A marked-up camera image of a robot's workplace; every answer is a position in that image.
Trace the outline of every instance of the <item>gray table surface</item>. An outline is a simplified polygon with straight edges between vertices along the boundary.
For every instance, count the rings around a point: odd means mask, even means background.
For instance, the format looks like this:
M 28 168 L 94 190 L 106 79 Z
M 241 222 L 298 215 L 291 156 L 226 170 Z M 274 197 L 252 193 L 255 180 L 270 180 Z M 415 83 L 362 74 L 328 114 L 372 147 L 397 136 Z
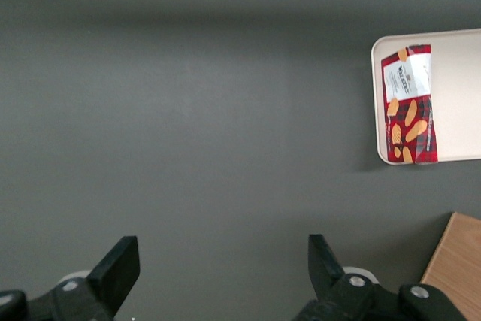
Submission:
M 449 212 L 481 217 L 481 163 L 380 160 L 370 51 L 476 27 L 479 0 L 0 0 L 0 289 L 123 235 L 119 321 L 291 319 L 309 233 L 417 281 Z

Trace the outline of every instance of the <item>bolt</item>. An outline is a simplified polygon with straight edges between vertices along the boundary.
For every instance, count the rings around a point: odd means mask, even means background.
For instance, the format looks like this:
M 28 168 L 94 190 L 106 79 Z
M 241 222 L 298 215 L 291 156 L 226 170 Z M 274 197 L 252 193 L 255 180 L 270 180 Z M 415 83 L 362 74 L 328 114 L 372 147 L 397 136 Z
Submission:
M 413 286 L 411 287 L 411 293 L 419 298 L 428 298 L 429 292 L 427 289 L 423 289 L 420 286 Z
M 364 281 L 362 278 L 359 276 L 352 276 L 349 279 L 349 283 L 353 285 L 354 287 L 363 287 L 366 284 L 366 281 Z
M 0 307 L 5 306 L 8 302 L 12 301 L 14 297 L 12 295 L 5 295 L 0 297 Z
M 65 291 L 65 292 L 68 292 L 68 291 L 71 291 L 73 289 L 76 289 L 78 286 L 78 283 L 75 282 L 75 281 L 68 281 L 63 287 L 62 289 Z

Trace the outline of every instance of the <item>cookie package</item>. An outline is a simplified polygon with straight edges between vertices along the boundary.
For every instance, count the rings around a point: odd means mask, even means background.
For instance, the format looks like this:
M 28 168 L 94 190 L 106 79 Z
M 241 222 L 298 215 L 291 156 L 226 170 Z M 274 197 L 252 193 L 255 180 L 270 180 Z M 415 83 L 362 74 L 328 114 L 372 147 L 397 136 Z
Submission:
M 388 161 L 437 162 L 431 45 L 405 47 L 383 59 L 381 67 Z

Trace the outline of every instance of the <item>wooden block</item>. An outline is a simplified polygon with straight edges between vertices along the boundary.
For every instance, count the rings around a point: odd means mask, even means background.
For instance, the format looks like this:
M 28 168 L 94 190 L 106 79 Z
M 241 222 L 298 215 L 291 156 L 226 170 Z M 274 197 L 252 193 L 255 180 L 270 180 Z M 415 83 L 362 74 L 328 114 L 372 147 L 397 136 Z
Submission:
M 481 319 L 481 220 L 452 214 L 421 282 L 446 293 L 469 321 Z

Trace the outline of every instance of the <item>metal screw head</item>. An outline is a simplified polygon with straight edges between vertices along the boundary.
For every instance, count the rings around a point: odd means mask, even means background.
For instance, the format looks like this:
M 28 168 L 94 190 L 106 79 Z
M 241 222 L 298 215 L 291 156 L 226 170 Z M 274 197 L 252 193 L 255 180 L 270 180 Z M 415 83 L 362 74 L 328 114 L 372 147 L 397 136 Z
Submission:
M 349 279 L 349 283 L 353 285 L 354 287 L 363 287 L 366 284 L 366 281 L 364 281 L 362 278 L 359 276 L 352 276 Z
M 14 299 L 13 295 L 5 295 L 0 297 L 0 307 L 5 306 L 8 302 L 12 301 Z
M 423 289 L 421 286 L 411 287 L 411 293 L 419 298 L 428 298 L 429 292 L 427 289 Z
M 73 289 L 76 289 L 78 286 L 78 283 L 75 281 L 68 281 L 65 285 L 63 285 L 62 289 L 65 292 L 71 291 Z

